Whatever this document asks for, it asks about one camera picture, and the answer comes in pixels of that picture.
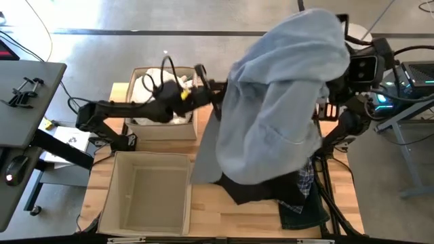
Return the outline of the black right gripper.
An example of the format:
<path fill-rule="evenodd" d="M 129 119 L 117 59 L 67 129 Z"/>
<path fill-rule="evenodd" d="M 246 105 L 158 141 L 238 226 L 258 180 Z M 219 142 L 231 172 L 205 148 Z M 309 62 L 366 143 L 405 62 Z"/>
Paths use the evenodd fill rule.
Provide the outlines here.
<path fill-rule="evenodd" d="M 338 78 L 326 83 L 329 89 L 328 102 L 331 104 L 344 104 L 354 96 L 355 92 L 349 87 L 349 65 Z"/>

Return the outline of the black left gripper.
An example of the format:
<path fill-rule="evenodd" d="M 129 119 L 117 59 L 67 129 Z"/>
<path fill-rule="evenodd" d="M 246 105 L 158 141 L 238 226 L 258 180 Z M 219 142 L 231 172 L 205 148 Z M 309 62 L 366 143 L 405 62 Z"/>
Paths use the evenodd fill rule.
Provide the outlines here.
<path fill-rule="evenodd" d="M 208 79 L 204 65 L 194 66 L 196 75 L 202 81 L 202 85 L 190 88 L 190 94 L 186 100 L 182 100 L 180 112 L 187 113 L 202 106 L 211 104 L 214 115 L 218 121 L 222 117 L 222 101 L 228 85 L 227 81 L 215 81 Z"/>

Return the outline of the light blue denim garment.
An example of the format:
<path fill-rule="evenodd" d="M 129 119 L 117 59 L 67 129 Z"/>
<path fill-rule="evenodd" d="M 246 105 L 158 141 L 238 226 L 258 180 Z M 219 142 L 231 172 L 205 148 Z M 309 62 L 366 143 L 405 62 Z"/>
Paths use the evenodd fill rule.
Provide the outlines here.
<path fill-rule="evenodd" d="M 312 116 L 327 82 L 349 66 L 332 12 L 308 9 L 263 35 L 227 77 L 220 117 L 211 115 L 192 181 L 258 184 L 301 169 L 320 147 Z"/>

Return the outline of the white lace garment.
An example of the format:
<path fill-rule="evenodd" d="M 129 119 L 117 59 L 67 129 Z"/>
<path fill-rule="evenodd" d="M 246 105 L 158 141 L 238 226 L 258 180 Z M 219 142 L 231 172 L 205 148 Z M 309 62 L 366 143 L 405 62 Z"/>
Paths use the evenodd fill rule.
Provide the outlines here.
<path fill-rule="evenodd" d="M 161 69 L 150 68 L 146 71 L 145 75 L 140 75 L 134 82 L 132 94 L 130 96 L 131 102 L 147 103 L 152 102 L 154 97 L 152 95 L 153 85 L 157 87 L 161 85 Z M 193 72 L 185 71 L 177 73 L 177 79 L 183 88 L 191 88 L 193 86 Z M 192 121 L 192 112 L 180 117 L 176 113 L 173 114 L 173 119 L 169 124 L 183 124 Z"/>

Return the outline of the black garment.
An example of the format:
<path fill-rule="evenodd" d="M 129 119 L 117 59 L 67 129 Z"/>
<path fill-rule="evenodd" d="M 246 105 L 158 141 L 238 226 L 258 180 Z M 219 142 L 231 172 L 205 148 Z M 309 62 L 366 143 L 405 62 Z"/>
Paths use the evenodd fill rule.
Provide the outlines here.
<path fill-rule="evenodd" d="M 288 205 L 303 205 L 306 197 L 297 183 L 298 173 L 292 172 L 252 185 L 238 184 L 222 174 L 214 184 L 223 187 L 238 205 L 261 200 L 280 200 Z"/>

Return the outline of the dark green denim jeans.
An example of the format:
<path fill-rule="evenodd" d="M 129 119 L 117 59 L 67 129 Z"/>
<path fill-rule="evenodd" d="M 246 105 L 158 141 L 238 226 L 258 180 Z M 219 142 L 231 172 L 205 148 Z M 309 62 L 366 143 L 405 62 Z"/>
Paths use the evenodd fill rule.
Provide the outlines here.
<path fill-rule="evenodd" d="M 325 224 L 330 220 L 330 215 L 323 207 L 316 183 L 312 183 L 302 211 L 296 213 L 279 203 L 279 218 L 282 229 L 303 230 Z"/>

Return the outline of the white round stool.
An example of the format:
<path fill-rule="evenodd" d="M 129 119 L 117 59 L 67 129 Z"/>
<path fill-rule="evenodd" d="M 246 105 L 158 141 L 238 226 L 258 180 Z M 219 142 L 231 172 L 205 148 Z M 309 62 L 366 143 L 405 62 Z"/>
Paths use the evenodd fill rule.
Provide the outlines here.
<path fill-rule="evenodd" d="M 346 42 L 361 45 L 372 41 L 372 35 L 365 27 L 350 22 L 343 22 L 341 25 Z"/>

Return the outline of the black computer box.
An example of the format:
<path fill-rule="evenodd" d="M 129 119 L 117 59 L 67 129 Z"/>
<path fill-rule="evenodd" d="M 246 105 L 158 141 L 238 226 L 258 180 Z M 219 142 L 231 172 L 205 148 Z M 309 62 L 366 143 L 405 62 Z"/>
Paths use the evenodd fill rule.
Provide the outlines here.
<path fill-rule="evenodd" d="M 422 98 L 434 93 L 434 61 L 402 62 L 401 69 L 408 84 L 409 98 Z"/>

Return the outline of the white paper box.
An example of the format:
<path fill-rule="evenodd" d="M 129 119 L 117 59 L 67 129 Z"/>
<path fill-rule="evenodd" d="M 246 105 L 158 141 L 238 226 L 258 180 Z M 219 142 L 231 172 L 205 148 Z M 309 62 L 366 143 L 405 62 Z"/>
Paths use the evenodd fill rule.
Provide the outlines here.
<path fill-rule="evenodd" d="M 52 134 L 38 129 L 35 132 L 33 144 L 45 151 L 43 160 L 51 163 L 54 169 L 74 165 L 89 169 L 94 159 L 86 152 L 89 138 L 90 132 L 59 126 Z"/>

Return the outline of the grey side desk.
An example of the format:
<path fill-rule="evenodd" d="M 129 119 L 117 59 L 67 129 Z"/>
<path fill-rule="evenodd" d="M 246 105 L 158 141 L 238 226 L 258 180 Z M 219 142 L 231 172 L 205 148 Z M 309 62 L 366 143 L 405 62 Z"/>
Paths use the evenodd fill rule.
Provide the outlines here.
<path fill-rule="evenodd" d="M 0 61 L 0 232 L 7 229 L 39 158 L 41 149 L 31 148 L 30 142 L 65 70 L 66 64 L 58 62 Z M 8 106 L 6 102 L 14 96 L 12 90 L 22 85 L 25 77 L 44 81 L 36 90 L 37 97 L 28 100 L 32 107 Z M 17 186 L 9 186 L 5 182 L 5 170 L 9 162 L 21 154 L 29 157 L 23 181 Z"/>

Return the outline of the black device red stripe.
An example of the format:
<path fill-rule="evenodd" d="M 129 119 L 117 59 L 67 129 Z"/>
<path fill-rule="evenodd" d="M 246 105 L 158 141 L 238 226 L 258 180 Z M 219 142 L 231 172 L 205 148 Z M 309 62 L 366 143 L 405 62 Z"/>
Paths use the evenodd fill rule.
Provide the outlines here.
<path fill-rule="evenodd" d="M 10 49 L 2 40 L 0 40 L 0 60 L 17 61 L 20 57 Z"/>

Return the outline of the black computer mouse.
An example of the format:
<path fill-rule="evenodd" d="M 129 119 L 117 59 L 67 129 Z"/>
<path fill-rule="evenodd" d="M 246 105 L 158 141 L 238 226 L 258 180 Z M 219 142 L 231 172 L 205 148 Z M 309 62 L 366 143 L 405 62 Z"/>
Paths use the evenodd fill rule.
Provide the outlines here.
<path fill-rule="evenodd" d="M 5 183 L 8 186 L 17 186 L 23 181 L 28 162 L 29 158 L 25 155 L 12 159 L 5 170 Z"/>

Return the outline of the grey table leg frame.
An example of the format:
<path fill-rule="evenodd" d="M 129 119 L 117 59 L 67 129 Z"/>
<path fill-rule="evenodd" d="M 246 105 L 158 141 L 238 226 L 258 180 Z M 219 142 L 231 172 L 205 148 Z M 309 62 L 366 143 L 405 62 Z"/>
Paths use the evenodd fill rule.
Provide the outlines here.
<path fill-rule="evenodd" d="M 422 180 L 418 172 L 418 168 L 410 154 L 410 142 L 406 142 L 404 140 L 404 136 L 401 132 L 401 124 L 409 123 L 410 119 L 428 110 L 433 105 L 434 105 L 434 100 L 413 104 L 407 109 L 393 116 L 392 118 L 387 119 L 385 122 L 379 123 L 374 128 L 374 131 L 377 134 L 380 134 L 386 131 L 387 129 L 392 129 L 395 138 L 397 139 L 397 145 L 404 157 L 404 160 L 406 162 L 413 183 L 413 187 L 407 190 L 402 190 L 399 193 L 400 197 L 403 199 L 420 196 L 420 195 L 426 195 L 426 194 L 434 194 L 434 185 L 425 186 L 422 183 Z"/>

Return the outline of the aluminium rail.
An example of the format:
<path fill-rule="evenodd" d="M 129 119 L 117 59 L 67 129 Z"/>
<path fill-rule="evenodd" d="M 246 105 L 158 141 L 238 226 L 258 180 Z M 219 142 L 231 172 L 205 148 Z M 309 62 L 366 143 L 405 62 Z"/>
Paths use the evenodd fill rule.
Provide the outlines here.
<path fill-rule="evenodd" d="M 336 244 L 330 239 L 280 239 L 233 237 L 113 237 L 106 244 Z"/>

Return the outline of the black desk leg frame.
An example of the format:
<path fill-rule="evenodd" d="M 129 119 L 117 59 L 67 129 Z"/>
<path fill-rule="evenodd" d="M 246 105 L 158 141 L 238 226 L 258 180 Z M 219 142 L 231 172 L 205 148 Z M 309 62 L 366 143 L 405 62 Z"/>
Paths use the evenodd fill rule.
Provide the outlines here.
<path fill-rule="evenodd" d="M 34 169 L 38 170 L 39 174 L 24 206 L 24 211 L 28 211 L 31 216 L 36 216 L 41 213 L 41 207 L 36 205 L 36 201 L 43 185 L 57 184 L 64 186 L 86 187 L 87 180 L 84 180 L 84 177 L 81 177 L 81 174 L 84 173 L 85 169 L 88 171 L 92 169 L 94 158 L 86 152 L 61 142 L 52 135 L 40 129 L 35 132 L 30 145 L 40 148 L 47 153 L 52 153 L 56 156 L 66 159 L 73 164 L 72 167 L 54 169 L 54 166 L 47 161 L 38 159 Z"/>

